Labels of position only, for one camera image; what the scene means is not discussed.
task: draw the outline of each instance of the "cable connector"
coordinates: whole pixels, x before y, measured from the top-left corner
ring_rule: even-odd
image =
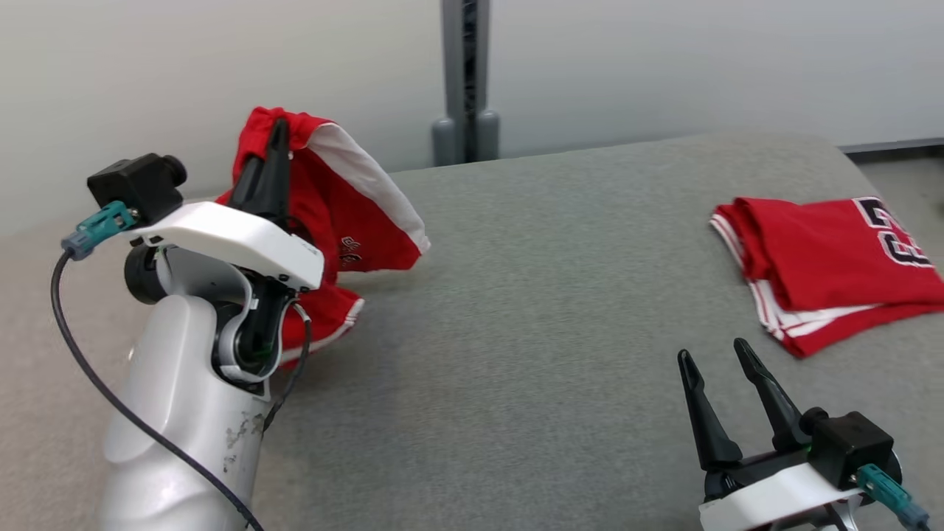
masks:
[[[875,465],[866,465],[859,469],[855,476],[859,488],[876,502],[891,509],[905,529],[928,529],[928,511],[912,502],[911,494],[882,469]]]
[[[76,231],[62,239],[62,250],[72,252],[73,260],[84,260],[98,244],[138,222],[137,209],[121,201],[112,201],[76,226]]]

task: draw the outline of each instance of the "jersey number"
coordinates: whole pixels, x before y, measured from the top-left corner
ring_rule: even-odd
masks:
[[[888,258],[903,266],[934,267],[931,260],[924,256],[915,240],[899,225],[879,198],[858,197],[853,201],[859,207],[859,212],[862,213],[866,223],[873,229],[879,230],[879,242]],[[906,239],[907,243],[903,242],[899,235]]]

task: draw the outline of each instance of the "robotic arm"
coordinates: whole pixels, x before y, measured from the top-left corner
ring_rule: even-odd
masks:
[[[704,394],[704,380],[688,351],[679,368],[695,446],[705,473],[705,531],[788,529],[812,524],[823,531],[854,531],[854,511],[881,502],[909,530],[927,530],[928,514],[902,487],[894,440],[856,411],[831,419],[814,407],[800,414],[744,339],[734,351],[757,387],[773,428],[774,451],[744,458]]]
[[[274,401],[269,388],[281,323],[324,269],[321,252],[288,233],[289,157],[282,120],[266,160],[246,161],[228,206],[183,204],[176,187],[186,173],[173,157],[120,161],[89,178],[102,211],[63,240],[52,299],[77,362],[117,409],[105,442],[103,529],[261,530],[248,507],[262,434],[285,396]],[[155,308],[115,396],[68,330],[59,281],[69,260],[118,232],[134,246],[128,289]],[[286,395],[311,343],[311,320],[295,308],[308,339]]]

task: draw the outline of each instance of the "white wall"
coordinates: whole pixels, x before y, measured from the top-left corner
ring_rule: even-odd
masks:
[[[493,0],[501,156],[718,129],[944,136],[940,0]]]
[[[336,120],[388,171],[430,166],[439,17],[436,0],[0,0],[0,234],[91,214],[85,179],[148,152],[184,162],[185,194],[219,192],[259,105]]]

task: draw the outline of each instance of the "red fabric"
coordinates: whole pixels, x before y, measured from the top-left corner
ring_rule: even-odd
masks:
[[[319,127],[333,124],[330,120],[282,108],[255,109],[239,137],[233,164],[234,183],[249,155],[265,158],[269,133],[280,117],[288,121],[289,148],[293,151],[289,216],[305,229],[295,233],[306,239],[310,236],[311,243],[325,256],[321,287],[299,298],[312,318],[314,342],[323,344],[350,326],[361,300],[356,293],[335,285],[339,271],[409,269],[421,251],[373,200],[348,182],[352,178],[375,181],[375,176],[341,176],[308,148],[312,135]],[[216,202],[226,204],[230,193],[221,195]],[[283,349],[301,346],[304,336],[300,317],[289,312],[282,327]]]
[[[739,241],[742,272],[753,285],[765,325],[797,357],[865,329],[920,314],[944,311],[944,283],[915,241],[877,197],[798,205],[779,199],[738,197],[716,214]],[[774,300],[758,295],[769,283]],[[777,308],[799,312],[877,305],[825,323],[803,334],[784,326]]]
[[[944,304],[944,283],[933,267],[889,258],[878,238],[891,231],[913,241],[897,223],[868,225],[854,199],[798,205],[739,197],[717,212],[745,247],[744,276],[767,279],[785,310],[860,304]]]

